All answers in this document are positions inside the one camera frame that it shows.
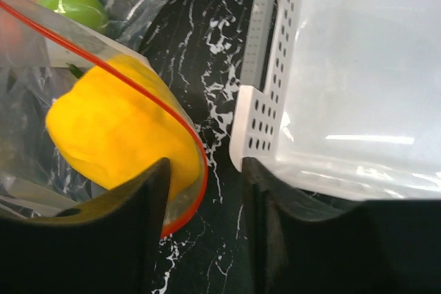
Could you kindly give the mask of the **green lime fruit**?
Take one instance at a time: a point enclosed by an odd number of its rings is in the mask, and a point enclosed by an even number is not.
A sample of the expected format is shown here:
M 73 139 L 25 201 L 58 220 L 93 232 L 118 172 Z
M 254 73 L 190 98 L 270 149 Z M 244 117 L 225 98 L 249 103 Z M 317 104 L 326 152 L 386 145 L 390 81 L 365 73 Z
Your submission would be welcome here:
M 40 6 L 104 34 L 109 22 L 99 0 L 37 0 Z

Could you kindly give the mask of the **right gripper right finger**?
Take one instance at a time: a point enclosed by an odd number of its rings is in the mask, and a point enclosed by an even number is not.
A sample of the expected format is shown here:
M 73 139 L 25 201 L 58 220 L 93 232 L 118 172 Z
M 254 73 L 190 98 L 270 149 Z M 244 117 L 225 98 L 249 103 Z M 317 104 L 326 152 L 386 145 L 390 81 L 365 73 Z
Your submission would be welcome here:
M 255 293 L 439 293 L 440 202 L 311 195 L 242 165 Z

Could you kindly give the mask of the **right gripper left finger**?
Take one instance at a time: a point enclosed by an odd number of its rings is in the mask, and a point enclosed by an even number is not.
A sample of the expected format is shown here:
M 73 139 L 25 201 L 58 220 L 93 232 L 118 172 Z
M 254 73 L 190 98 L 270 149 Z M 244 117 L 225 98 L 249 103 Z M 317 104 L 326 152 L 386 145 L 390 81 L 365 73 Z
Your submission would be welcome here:
M 1 212 L 2 293 L 148 293 L 170 162 L 53 217 Z

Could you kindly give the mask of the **yellow banana bunch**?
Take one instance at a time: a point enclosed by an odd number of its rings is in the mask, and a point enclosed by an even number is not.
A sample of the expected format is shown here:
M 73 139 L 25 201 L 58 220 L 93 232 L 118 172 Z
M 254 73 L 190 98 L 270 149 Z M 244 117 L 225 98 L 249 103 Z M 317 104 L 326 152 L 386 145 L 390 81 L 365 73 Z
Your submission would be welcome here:
M 169 158 L 173 200 L 201 175 L 194 139 L 155 102 L 95 66 L 49 109 L 45 125 L 68 164 L 111 190 Z

